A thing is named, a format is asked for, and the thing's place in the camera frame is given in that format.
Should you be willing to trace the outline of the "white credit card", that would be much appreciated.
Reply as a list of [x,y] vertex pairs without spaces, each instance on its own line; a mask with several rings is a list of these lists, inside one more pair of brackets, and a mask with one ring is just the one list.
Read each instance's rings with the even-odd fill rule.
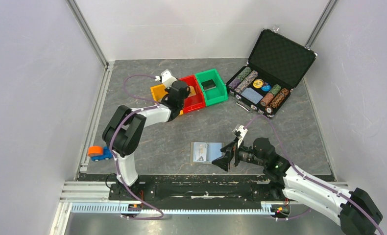
[[207,161],[207,143],[193,143],[193,161],[197,163],[205,163]]

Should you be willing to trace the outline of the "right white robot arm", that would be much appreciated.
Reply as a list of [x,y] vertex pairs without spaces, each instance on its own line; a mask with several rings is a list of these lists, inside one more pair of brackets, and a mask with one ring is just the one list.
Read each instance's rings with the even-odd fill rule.
[[232,161],[234,165],[246,162],[262,166],[270,179],[268,192],[273,199],[286,197],[301,203],[334,221],[346,235],[383,234],[379,227],[383,215],[365,190],[340,188],[305,173],[277,154],[269,139],[257,138],[251,147],[235,139],[220,151],[222,156],[212,164],[225,171]]

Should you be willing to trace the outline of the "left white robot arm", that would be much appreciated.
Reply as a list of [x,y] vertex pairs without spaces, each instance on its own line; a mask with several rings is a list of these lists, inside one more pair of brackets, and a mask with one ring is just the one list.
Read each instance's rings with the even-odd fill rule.
[[167,94],[153,106],[138,109],[119,106],[103,132],[102,139],[113,155],[117,179],[122,183],[121,193],[127,199],[135,199],[140,193],[140,187],[135,183],[138,173],[135,169],[134,152],[143,130],[157,123],[174,120],[191,93],[189,85],[180,80],[174,81],[165,90]]

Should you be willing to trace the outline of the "grey card holder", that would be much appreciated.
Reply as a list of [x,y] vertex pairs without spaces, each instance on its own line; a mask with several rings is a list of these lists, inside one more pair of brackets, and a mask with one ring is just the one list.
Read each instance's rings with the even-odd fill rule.
[[222,142],[192,142],[190,160],[193,164],[211,164],[222,156]]

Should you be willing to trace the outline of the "tan card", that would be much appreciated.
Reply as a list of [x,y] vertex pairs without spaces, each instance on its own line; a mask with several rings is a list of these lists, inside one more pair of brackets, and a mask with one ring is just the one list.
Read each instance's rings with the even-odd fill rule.
[[196,92],[195,92],[195,89],[193,86],[190,86],[190,94],[188,97],[191,97],[191,96],[195,96],[196,95]]

